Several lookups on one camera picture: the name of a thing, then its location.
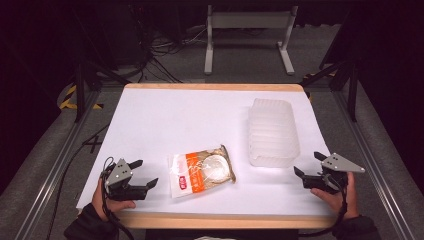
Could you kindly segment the person's left hand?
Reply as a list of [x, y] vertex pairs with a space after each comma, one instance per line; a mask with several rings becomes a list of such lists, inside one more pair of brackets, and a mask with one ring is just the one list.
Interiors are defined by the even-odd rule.
[[116, 213], [124, 209], [134, 209], [136, 207], [135, 202], [131, 200], [115, 201], [110, 199], [103, 199], [103, 193], [102, 193], [103, 186], [104, 186], [103, 181], [99, 179], [96, 190], [93, 194], [92, 201], [91, 201], [91, 204], [93, 205], [97, 215], [100, 217], [102, 221], [106, 222], [109, 220], [103, 207], [106, 207], [112, 213]]

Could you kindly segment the dark equipment cabinet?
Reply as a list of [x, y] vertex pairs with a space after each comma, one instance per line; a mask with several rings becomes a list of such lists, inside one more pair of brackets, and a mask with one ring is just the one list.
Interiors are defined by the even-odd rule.
[[98, 7], [108, 47], [117, 66], [140, 64], [144, 51], [139, 45], [136, 21], [128, 5], [104, 4]]

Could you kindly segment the translucent plastic container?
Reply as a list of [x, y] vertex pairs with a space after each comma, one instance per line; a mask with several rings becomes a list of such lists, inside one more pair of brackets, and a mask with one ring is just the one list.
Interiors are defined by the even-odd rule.
[[300, 155], [292, 105], [284, 100], [254, 100], [248, 117], [249, 160], [253, 166], [288, 168]]

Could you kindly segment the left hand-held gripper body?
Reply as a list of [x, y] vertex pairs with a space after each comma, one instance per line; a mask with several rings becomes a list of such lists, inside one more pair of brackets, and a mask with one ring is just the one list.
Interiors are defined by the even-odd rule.
[[106, 179], [104, 188], [106, 196], [115, 201], [144, 200], [148, 190], [145, 186], [132, 186], [129, 184], [133, 176], [133, 169], [130, 169], [124, 159], [113, 163], [105, 170]]

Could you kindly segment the white metal stand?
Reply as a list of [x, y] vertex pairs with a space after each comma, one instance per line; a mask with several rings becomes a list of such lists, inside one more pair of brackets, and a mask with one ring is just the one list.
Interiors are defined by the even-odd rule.
[[217, 12], [211, 5], [207, 11], [207, 47], [205, 54], [204, 73], [210, 75], [213, 70], [213, 30], [214, 29], [283, 29], [283, 38], [277, 42], [277, 47], [288, 75], [295, 73], [287, 50], [298, 7], [277, 12]]

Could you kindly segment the aluminium floor rail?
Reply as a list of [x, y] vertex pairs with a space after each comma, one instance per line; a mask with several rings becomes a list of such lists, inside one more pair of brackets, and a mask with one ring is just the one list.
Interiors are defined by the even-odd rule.
[[55, 155], [53, 163], [47, 167], [48, 173], [40, 185], [37, 196], [33, 199], [31, 208], [28, 210], [25, 219], [20, 225], [19, 231], [14, 236], [14, 240], [30, 239], [60, 179], [64, 176], [65, 168], [71, 162], [72, 148], [98, 96], [98, 91], [87, 93], [86, 97], [83, 99], [85, 110], [80, 112], [80, 109], [77, 109], [75, 111], [75, 116], [70, 120], [70, 128], [66, 132], [66, 138], [60, 141], [60, 151]]
[[370, 147], [366, 143], [366, 139], [363, 136], [359, 126], [354, 122], [347, 110], [347, 101], [341, 92], [334, 92], [333, 97], [342, 112], [347, 124], [353, 133], [353, 136], [359, 146], [360, 153], [362, 155], [364, 166], [368, 172], [368, 175], [376, 188], [377, 194], [388, 214], [388, 217], [395, 228], [395, 231], [400, 240], [417, 240], [409, 224], [407, 223], [395, 197], [384, 179], [380, 168], [375, 162], [375, 158], [371, 152]]

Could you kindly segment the yellow black hazard tape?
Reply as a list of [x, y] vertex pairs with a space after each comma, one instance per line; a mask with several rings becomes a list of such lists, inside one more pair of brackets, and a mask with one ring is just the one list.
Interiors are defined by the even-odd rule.
[[71, 102], [72, 96], [76, 93], [76, 85], [72, 84], [68, 90], [66, 91], [66, 94], [64, 96], [64, 99], [59, 104], [60, 109], [77, 109], [78, 105], [76, 103]]

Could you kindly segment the orange and white food packet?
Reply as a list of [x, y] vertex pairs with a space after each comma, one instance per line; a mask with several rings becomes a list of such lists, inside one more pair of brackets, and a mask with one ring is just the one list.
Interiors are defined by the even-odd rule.
[[224, 145], [173, 155], [168, 158], [168, 167], [173, 198], [204, 192], [227, 182], [236, 182], [236, 175]]

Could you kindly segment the black metal stand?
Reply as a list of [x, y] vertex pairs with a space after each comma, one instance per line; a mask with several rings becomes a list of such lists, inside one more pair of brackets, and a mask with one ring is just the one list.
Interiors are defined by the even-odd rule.
[[334, 77], [329, 83], [332, 91], [341, 91], [346, 83], [348, 87], [347, 111], [353, 122], [356, 122], [356, 96], [358, 87], [357, 67], [354, 61], [342, 61], [332, 64], [316, 74], [304, 77], [300, 82], [302, 87], [306, 87], [330, 74], [334, 73]]
[[77, 94], [77, 115], [75, 122], [79, 122], [88, 109], [88, 103], [85, 97], [85, 87], [88, 87], [90, 91], [95, 92], [98, 92], [102, 87], [99, 77], [96, 75], [97, 72], [106, 75], [123, 86], [129, 84], [128, 80], [112, 72], [106, 67], [88, 60], [81, 61], [75, 69], [74, 83]]

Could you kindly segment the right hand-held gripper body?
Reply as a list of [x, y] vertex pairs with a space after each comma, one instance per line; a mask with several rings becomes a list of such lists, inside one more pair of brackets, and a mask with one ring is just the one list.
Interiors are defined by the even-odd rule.
[[317, 188], [330, 194], [336, 194], [348, 185], [348, 172], [365, 172], [364, 167], [351, 162], [337, 153], [327, 156], [320, 163], [322, 171], [317, 176], [305, 174], [304, 178], [301, 179], [304, 188]]

